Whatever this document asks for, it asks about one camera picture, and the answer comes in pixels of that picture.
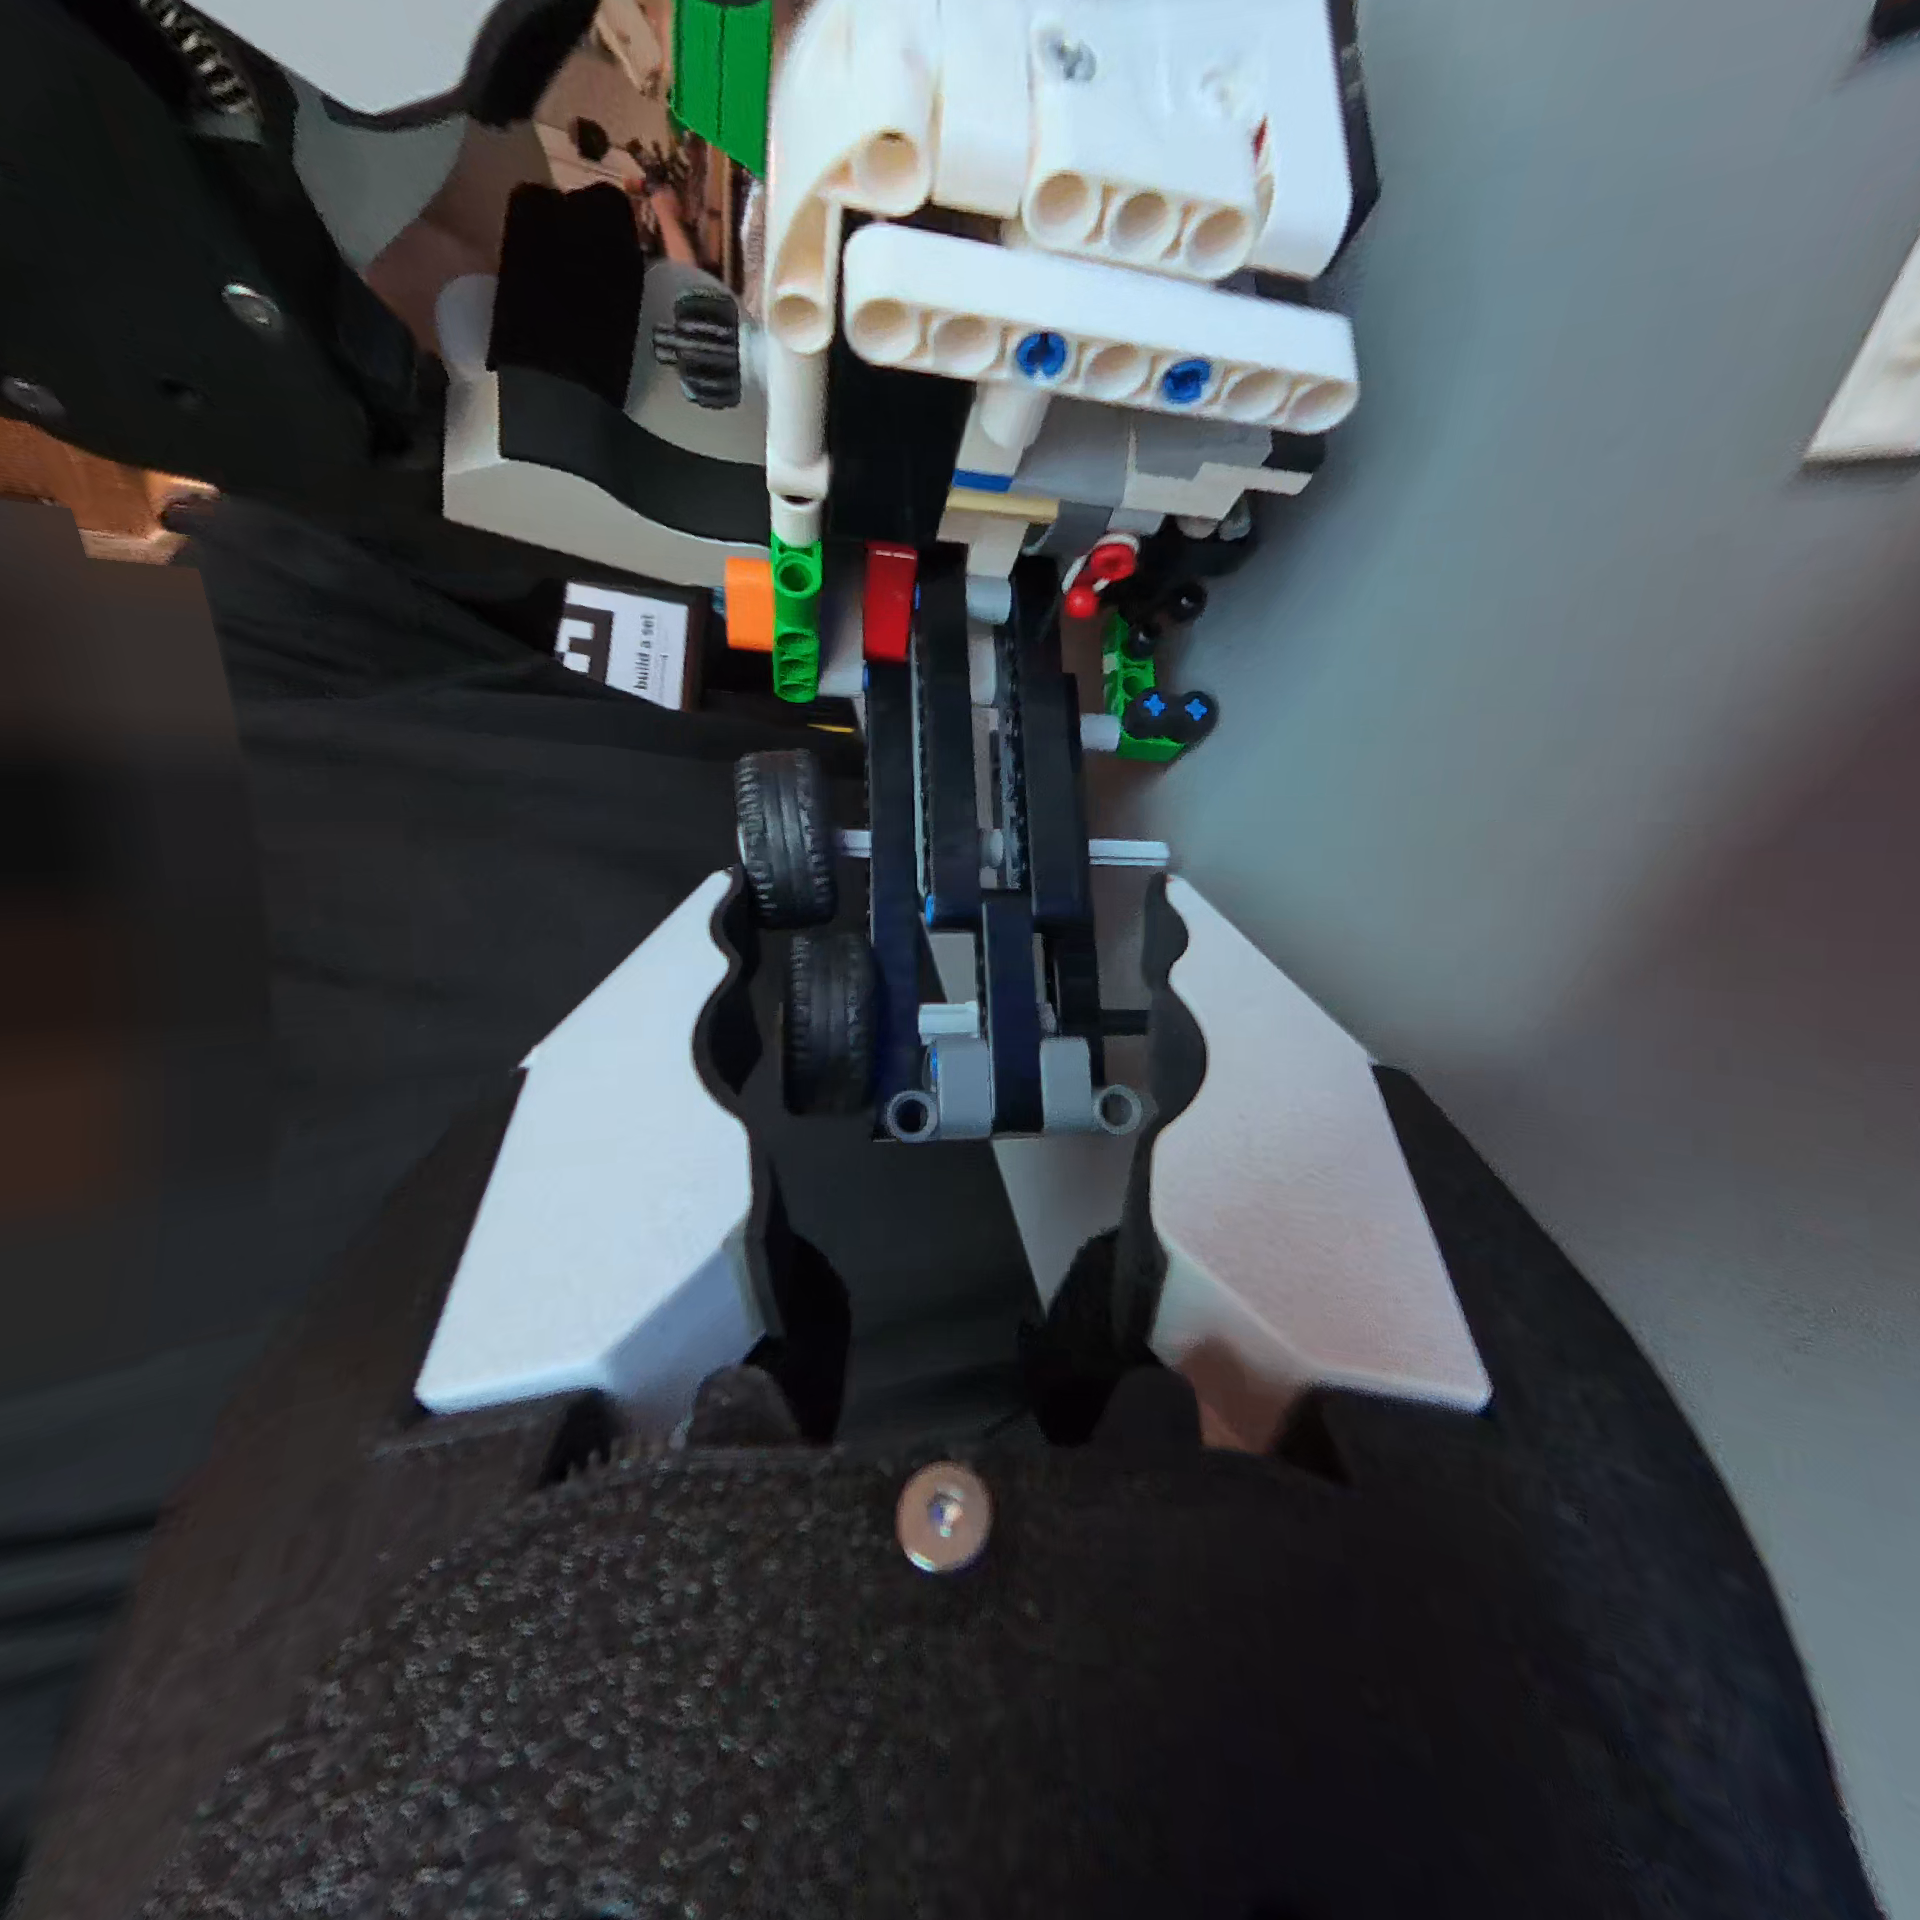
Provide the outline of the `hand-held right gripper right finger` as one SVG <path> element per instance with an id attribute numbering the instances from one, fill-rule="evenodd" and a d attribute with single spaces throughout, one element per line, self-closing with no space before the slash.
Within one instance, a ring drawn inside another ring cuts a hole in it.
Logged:
<path id="1" fill-rule="evenodd" d="M 1140 960 L 1150 1116 L 1024 1344 L 1044 1436 L 1090 1439 L 1150 1368 L 1224 1450 L 1287 1447 L 1327 1394 L 1488 1411 L 1366 1050 L 1184 878 L 1150 883 Z"/>

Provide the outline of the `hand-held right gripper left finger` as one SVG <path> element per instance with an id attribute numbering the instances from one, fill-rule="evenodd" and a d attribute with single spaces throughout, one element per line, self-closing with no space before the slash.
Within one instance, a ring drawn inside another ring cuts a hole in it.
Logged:
<path id="1" fill-rule="evenodd" d="M 760 1054 L 740 868 L 700 879 L 518 1067 L 415 1379 L 439 1418 L 591 1391 L 670 1436 L 744 1360 L 799 1430 L 845 1402 L 849 1307 L 736 1109 Z"/>

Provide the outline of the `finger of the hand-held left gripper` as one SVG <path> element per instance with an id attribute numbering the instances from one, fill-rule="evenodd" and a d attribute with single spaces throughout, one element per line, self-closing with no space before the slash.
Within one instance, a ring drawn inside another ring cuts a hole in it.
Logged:
<path id="1" fill-rule="evenodd" d="M 196 3 L 217 28 L 352 115 L 457 102 L 509 3 Z"/>

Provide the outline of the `white lego truck model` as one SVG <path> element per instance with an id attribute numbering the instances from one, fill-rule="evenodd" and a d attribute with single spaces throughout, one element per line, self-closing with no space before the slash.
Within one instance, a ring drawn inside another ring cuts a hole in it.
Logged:
<path id="1" fill-rule="evenodd" d="M 784 1104 L 901 1144 L 1126 1136 L 1084 756 L 1168 763 L 1216 699 L 1156 653 L 1360 396 L 1314 304 L 1375 203 L 1351 4 L 666 4 L 665 106 L 748 186 L 732 292 L 656 357 L 758 384 L 770 533 L 727 645 L 825 692 L 852 567 L 869 923 L 831 930 L 826 778 L 736 767 L 789 927 Z"/>

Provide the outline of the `pale flat sheet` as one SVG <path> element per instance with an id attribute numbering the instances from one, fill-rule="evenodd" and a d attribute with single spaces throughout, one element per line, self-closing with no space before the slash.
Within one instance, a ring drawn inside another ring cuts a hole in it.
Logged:
<path id="1" fill-rule="evenodd" d="M 1917 460 L 1917 244 L 1888 288 L 1802 452 L 1802 467 Z"/>

